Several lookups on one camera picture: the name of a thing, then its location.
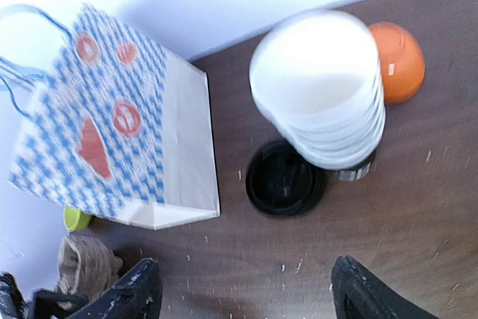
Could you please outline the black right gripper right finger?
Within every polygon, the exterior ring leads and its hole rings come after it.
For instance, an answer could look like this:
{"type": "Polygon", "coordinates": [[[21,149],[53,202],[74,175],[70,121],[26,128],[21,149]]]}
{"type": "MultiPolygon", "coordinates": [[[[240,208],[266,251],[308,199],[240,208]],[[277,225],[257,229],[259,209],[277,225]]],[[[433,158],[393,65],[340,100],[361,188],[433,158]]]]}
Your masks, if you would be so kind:
{"type": "Polygon", "coordinates": [[[331,284],[337,318],[437,318],[401,297],[350,255],[336,259],[331,284]]]}

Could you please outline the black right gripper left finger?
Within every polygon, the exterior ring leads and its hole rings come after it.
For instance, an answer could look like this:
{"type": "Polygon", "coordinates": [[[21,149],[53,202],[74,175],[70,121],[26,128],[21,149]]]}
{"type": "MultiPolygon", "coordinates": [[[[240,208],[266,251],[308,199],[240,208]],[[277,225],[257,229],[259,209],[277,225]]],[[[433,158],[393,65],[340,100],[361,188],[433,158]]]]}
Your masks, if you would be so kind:
{"type": "Polygon", "coordinates": [[[159,318],[163,300],[161,270],[143,258],[97,300],[69,318],[159,318]]]}

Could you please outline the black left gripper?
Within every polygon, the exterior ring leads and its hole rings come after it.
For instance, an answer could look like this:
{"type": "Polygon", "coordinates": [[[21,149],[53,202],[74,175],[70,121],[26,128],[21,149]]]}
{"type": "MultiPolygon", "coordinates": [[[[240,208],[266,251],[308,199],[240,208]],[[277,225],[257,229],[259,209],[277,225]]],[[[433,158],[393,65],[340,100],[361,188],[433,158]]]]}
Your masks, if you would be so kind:
{"type": "Polygon", "coordinates": [[[25,301],[12,274],[1,273],[1,318],[67,318],[88,304],[87,297],[49,290],[25,301]]]}

